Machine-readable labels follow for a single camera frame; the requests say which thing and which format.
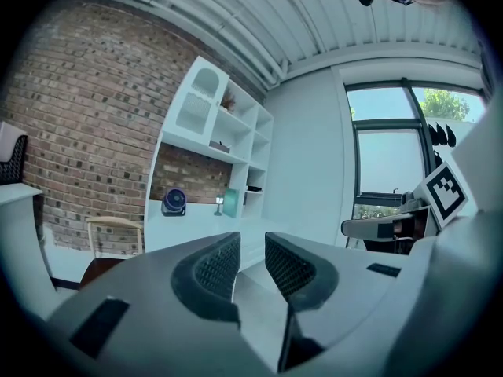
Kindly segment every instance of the white ceiling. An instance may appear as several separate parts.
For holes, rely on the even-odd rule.
[[[453,4],[375,0],[117,0],[194,34],[269,89],[325,65],[425,57],[478,65],[469,16]]]

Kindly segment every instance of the white table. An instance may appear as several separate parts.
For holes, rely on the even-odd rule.
[[[20,305],[46,319],[56,292],[35,231],[33,196],[38,194],[22,183],[0,186],[0,265]]]
[[[264,218],[231,218],[214,216],[216,205],[187,204],[183,217],[164,217],[161,201],[149,201],[145,219],[145,251],[166,247],[226,232],[241,233],[241,270],[264,259],[266,232],[285,232],[285,227]]]

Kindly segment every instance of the small plant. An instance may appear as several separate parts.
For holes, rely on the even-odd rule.
[[[229,90],[223,94],[222,103],[220,104],[223,108],[227,109],[229,112],[234,110],[234,105],[236,104],[236,98]]]

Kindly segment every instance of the wooden chair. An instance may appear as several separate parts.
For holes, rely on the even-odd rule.
[[[88,218],[87,221],[87,233],[89,234],[89,245],[91,251],[93,252],[94,260],[89,264],[84,273],[84,276],[80,280],[79,290],[86,286],[92,280],[95,280],[100,275],[106,273],[109,269],[124,261],[121,258],[96,258],[96,253],[94,252],[93,237],[91,231],[91,225],[103,225],[103,226],[115,226],[120,228],[134,228],[137,232],[138,237],[138,253],[143,253],[143,244],[141,240],[141,231],[143,230],[143,225],[137,222],[129,221],[128,219],[116,218],[116,217],[95,217]]]

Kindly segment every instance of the window frame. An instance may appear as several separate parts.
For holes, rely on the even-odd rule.
[[[414,119],[370,119],[370,120],[352,120],[353,138],[354,138],[354,161],[355,161],[355,183],[354,183],[354,202],[363,205],[376,205],[383,207],[399,207],[402,194],[382,193],[382,192],[361,192],[360,191],[360,145],[358,140],[359,131],[377,131],[377,130],[416,130],[418,133],[420,148],[422,151],[422,160],[424,168],[424,177],[427,177],[435,170],[435,155],[433,144],[428,131],[428,124],[421,110],[413,87],[433,88],[437,90],[447,90],[453,92],[469,93],[482,98],[486,102],[483,90],[476,90],[464,86],[448,84],[443,82],[428,81],[410,81],[407,78],[399,80],[360,82],[356,84],[344,85],[346,98],[348,92],[357,90],[372,90],[378,88],[402,88],[413,111]]]

